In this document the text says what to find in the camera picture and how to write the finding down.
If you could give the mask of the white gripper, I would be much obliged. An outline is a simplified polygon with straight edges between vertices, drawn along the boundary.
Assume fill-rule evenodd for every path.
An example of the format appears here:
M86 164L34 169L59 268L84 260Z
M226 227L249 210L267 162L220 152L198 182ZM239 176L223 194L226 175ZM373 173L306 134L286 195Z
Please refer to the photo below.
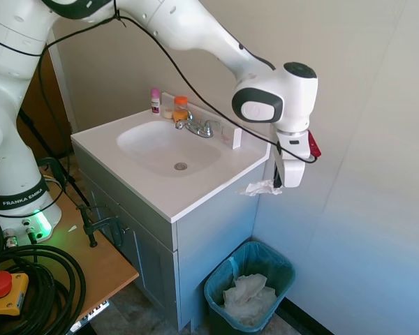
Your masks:
M274 142L280 149L274 147L274 187L295 188L302 181L305 170L305 161L308 161L311 152L309 148L309 131L300 133L285 133L277 131Z

